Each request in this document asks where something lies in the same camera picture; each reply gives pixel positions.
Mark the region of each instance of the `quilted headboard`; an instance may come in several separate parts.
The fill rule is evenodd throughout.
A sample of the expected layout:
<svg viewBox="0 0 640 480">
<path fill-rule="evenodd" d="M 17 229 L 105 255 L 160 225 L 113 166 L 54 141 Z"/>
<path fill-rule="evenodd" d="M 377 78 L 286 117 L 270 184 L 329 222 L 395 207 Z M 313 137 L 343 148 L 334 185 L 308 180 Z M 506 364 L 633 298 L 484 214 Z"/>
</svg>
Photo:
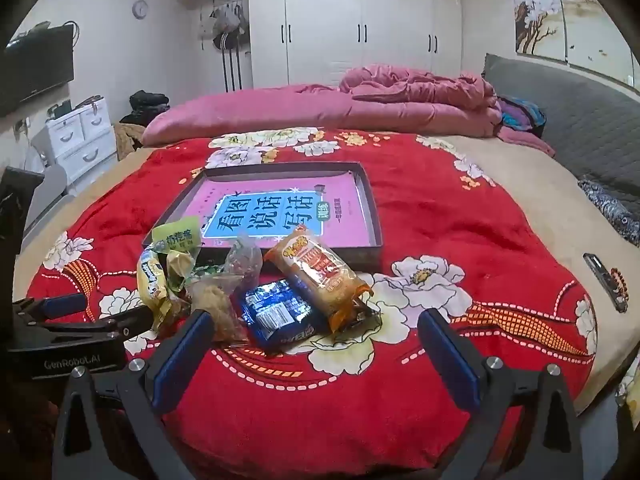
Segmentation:
<svg viewBox="0 0 640 480">
<path fill-rule="evenodd" d="M 576 73 L 493 54 L 484 72 L 498 95 L 542 108 L 542 138 L 560 164 L 599 182 L 640 216 L 640 102 Z"/>
</svg>

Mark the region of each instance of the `black tv screen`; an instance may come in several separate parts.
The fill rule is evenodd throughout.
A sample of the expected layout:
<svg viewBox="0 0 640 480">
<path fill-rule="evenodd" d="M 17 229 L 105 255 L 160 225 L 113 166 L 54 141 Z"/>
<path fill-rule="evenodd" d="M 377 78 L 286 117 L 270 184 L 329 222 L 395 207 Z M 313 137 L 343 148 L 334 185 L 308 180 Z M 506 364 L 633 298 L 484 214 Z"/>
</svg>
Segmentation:
<svg viewBox="0 0 640 480">
<path fill-rule="evenodd" d="M 32 32 L 0 56 L 0 117 L 74 78 L 73 25 Z"/>
</svg>

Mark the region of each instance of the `orange plastic wrapper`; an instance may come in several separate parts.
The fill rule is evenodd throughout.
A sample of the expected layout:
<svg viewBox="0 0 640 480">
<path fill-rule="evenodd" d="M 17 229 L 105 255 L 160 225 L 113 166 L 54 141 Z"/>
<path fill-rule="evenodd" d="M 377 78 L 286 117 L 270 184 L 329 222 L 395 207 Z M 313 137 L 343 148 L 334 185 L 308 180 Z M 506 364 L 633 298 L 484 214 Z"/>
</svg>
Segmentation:
<svg viewBox="0 0 640 480">
<path fill-rule="evenodd" d="M 299 225 L 264 255 L 278 267 L 337 332 L 355 320 L 353 300 L 372 291 L 331 249 L 324 247 L 306 226 Z"/>
</svg>

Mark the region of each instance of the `drawer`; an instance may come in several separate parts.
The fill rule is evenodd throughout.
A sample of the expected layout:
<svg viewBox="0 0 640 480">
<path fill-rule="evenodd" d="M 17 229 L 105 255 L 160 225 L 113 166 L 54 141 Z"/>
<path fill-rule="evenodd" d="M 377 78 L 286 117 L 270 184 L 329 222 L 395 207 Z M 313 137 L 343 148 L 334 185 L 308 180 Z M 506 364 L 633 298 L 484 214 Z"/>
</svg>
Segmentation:
<svg viewBox="0 0 640 480">
<path fill-rule="evenodd" d="M 80 117 L 77 115 L 48 129 L 54 158 L 64 155 L 84 142 Z"/>
<path fill-rule="evenodd" d="M 95 139 L 107 126 L 111 126 L 107 101 L 101 99 L 97 103 L 85 107 L 80 113 L 80 122 L 82 123 L 84 138 L 86 140 Z"/>
<path fill-rule="evenodd" d="M 109 171 L 117 163 L 118 163 L 118 155 L 116 153 L 109 155 L 102 162 L 99 162 L 94 167 L 92 167 L 89 171 L 87 171 L 83 176 L 81 176 L 73 184 L 68 186 L 67 189 L 69 194 L 72 194 L 75 196 L 79 195 L 91 184 L 93 184 L 96 180 L 98 180 L 102 174 Z"/>
<path fill-rule="evenodd" d="M 96 139 L 59 158 L 58 164 L 65 168 L 66 180 L 71 184 L 115 152 L 116 137 L 113 128 L 108 128 Z"/>
</svg>

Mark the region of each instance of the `white barcode label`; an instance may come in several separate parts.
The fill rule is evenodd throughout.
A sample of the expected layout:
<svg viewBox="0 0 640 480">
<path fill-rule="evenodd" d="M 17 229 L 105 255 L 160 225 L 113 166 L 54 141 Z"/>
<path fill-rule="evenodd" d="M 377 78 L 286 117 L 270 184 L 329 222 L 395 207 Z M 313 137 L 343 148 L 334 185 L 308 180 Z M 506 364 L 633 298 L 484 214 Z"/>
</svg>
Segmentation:
<svg viewBox="0 0 640 480">
<path fill-rule="evenodd" d="M 293 318 L 287 310 L 287 307 L 284 306 L 284 303 L 270 306 L 255 317 L 262 325 L 262 332 L 266 338 L 270 338 L 277 329 L 293 323 Z"/>
</svg>

